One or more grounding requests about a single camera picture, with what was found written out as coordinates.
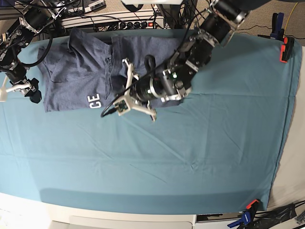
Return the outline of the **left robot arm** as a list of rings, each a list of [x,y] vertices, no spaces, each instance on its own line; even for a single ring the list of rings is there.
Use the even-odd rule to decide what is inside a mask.
[[[231,0],[213,0],[203,11],[208,12],[203,23],[192,35],[183,37],[169,58],[156,65],[152,55],[145,56],[145,75],[139,76],[128,58],[122,60],[127,67],[125,89],[103,110],[102,117],[136,110],[155,121],[153,100],[180,101],[192,91],[191,80],[210,61],[213,48],[225,46],[250,13]]]

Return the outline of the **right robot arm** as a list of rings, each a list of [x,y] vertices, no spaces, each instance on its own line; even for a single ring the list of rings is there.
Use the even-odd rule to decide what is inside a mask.
[[[53,35],[51,24],[62,16],[67,7],[72,4],[69,0],[27,0],[21,1],[25,5],[15,23],[0,38],[0,72],[5,74],[0,87],[0,101],[5,102],[10,92],[20,92],[31,102],[41,101],[39,80],[28,79],[27,71],[40,64],[49,52]],[[47,31],[49,43],[43,55],[33,63],[19,60],[18,54],[26,48],[33,38]]]

